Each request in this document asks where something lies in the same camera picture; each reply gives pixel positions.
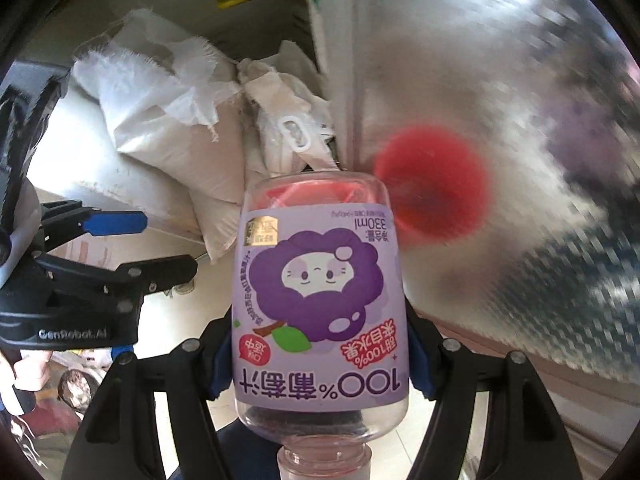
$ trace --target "red speech bubble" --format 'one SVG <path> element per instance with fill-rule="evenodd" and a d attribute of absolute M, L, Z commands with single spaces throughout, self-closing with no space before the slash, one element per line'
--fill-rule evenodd
<path fill-rule="evenodd" d="M 271 358 L 271 348 L 258 335 L 245 334 L 240 338 L 240 358 L 255 366 L 264 366 Z"/>

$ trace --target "white plastic handle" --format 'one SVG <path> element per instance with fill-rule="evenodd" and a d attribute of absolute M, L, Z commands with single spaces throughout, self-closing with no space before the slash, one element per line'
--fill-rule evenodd
<path fill-rule="evenodd" d="M 291 130 L 287 127 L 287 123 L 293 123 L 302 135 L 301 139 L 295 139 L 291 134 Z M 278 129 L 282 137 L 287 141 L 295 153 L 304 153 L 311 147 L 311 134 L 306 129 L 306 124 L 296 116 L 283 116 L 278 119 Z"/>

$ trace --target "bottle label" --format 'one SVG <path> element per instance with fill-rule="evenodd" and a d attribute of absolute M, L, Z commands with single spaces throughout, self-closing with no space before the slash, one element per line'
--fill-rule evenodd
<path fill-rule="evenodd" d="M 245 212 L 232 343 L 236 397 L 247 404 L 341 412 L 403 399 L 408 337 L 389 208 Z"/>

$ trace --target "upside-down bottle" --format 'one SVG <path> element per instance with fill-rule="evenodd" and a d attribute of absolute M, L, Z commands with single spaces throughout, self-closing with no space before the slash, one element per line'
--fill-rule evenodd
<path fill-rule="evenodd" d="M 283 444 L 284 480 L 369 478 L 367 442 L 408 406 L 388 194 L 368 174 L 264 181 L 244 199 L 233 297 L 240 419 Z"/>

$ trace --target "gold sticker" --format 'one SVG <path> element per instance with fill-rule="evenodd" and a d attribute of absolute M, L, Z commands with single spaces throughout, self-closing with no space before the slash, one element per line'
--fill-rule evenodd
<path fill-rule="evenodd" d="M 277 245 L 278 219 L 273 216 L 257 216 L 246 223 L 244 244 L 246 246 Z"/>

